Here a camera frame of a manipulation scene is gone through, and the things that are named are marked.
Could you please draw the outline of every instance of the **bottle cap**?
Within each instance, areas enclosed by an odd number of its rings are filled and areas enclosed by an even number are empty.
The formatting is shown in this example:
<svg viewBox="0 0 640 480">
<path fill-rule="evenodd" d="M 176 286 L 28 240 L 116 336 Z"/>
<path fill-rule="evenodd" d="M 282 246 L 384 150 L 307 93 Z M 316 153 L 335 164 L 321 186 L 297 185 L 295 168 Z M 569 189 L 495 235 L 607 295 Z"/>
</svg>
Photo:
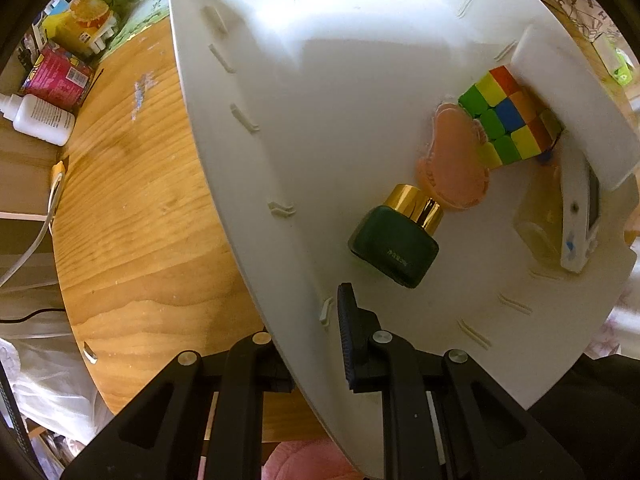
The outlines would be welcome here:
<svg viewBox="0 0 640 480">
<path fill-rule="evenodd" d="M 409 184 L 398 184 L 384 205 L 413 220 L 431 236 L 444 214 L 440 204 L 423 190 Z"/>
<path fill-rule="evenodd" d="M 20 108 L 22 98 L 13 94 L 11 97 L 8 95 L 0 94 L 0 112 L 4 115 L 5 119 L 10 121 L 15 120 L 15 116 Z"/>
</svg>

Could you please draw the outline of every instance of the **pink object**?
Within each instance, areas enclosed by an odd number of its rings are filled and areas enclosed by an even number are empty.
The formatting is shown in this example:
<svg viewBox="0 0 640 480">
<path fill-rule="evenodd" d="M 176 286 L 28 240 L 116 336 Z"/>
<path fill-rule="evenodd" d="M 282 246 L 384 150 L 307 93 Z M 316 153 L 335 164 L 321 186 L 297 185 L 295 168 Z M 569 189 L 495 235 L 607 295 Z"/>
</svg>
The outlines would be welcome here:
<svg viewBox="0 0 640 480">
<path fill-rule="evenodd" d="M 433 143 L 416 165 L 418 184 L 441 206 L 468 209 L 489 187 L 489 171 L 478 157 L 481 127 L 458 105 L 444 103 L 433 118 Z"/>
<path fill-rule="evenodd" d="M 53 41 L 43 49 L 20 95 L 32 94 L 67 112 L 75 112 L 89 93 L 94 70 Z"/>
<path fill-rule="evenodd" d="M 283 442 L 262 468 L 262 480 L 362 480 L 330 438 Z"/>
</svg>

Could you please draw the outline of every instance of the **white tray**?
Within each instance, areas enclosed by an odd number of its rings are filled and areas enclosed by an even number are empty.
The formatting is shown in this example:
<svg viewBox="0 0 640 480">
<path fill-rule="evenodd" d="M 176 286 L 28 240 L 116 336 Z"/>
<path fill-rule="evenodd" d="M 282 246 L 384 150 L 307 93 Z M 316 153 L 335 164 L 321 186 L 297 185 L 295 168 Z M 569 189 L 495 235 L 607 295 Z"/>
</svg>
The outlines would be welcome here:
<svg viewBox="0 0 640 480">
<path fill-rule="evenodd" d="M 238 266 L 312 409 L 372 478 L 383 475 L 380 395 L 348 390 L 335 309 L 327 328 L 318 321 L 339 283 L 415 347 L 465 349 L 529 407 L 588 344 L 635 261 L 622 239 L 638 202 L 630 179 L 604 194 L 599 246 L 580 276 L 532 275 L 511 226 L 532 160 L 492 172 L 481 205 L 445 216 L 440 254 L 415 290 L 348 250 L 363 215 L 414 182 L 438 102 L 499 64 L 527 25 L 581 56 L 539 0 L 472 0 L 461 12 L 465 1 L 170 0 L 194 138 Z M 274 216 L 269 202 L 296 213 Z M 500 303 L 507 289 L 532 314 Z"/>
</svg>

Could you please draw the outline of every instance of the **metal screw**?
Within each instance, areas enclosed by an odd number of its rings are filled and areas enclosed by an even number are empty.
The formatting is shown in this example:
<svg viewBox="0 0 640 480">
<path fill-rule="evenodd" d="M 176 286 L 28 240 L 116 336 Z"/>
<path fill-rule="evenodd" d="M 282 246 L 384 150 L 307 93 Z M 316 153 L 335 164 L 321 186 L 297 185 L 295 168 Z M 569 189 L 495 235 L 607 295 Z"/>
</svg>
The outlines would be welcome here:
<svg viewBox="0 0 640 480">
<path fill-rule="evenodd" d="M 187 352 L 182 352 L 180 355 L 178 355 L 178 362 L 182 366 L 191 366 L 197 360 L 198 355 L 196 354 L 196 352 L 192 352 L 190 350 Z"/>
<path fill-rule="evenodd" d="M 458 364 L 466 363 L 469 359 L 469 355 L 464 350 L 450 350 L 448 355 L 449 359 Z"/>
<path fill-rule="evenodd" d="M 271 334 L 269 332 L 258 332 L 254 334 L 251 338 L 251 341 L 256 343 L 257 345 L 266 345 L 271 342 Z"/>
<path fill-rule="evenodd" d="M 391 335 L 391 333 L 387 332 L 386 330 L 378 330 L 377 332 L 373 333 L 373 341 L 382 345 L 388 343 L 393 338 L 394 337 Z"/>
</svg>

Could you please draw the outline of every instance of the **round wooden table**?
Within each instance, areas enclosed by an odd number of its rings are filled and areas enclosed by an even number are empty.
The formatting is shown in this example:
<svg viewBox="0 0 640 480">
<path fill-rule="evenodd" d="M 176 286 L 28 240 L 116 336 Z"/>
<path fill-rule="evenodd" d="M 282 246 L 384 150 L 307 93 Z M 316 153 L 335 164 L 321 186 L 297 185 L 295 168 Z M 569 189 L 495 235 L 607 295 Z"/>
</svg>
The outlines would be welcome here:
<svg viewBox="0 0 640 480">
<path fill-rule="evenodd" d="M 101 65 L 62 156 L 54 254 L 71 326 L 118 412 L 185 349 L 260 330 L 200 167 L 168 18 Z M 266 394 L 263 440 L 324 430 L 299 392 Z"/>
</svg>

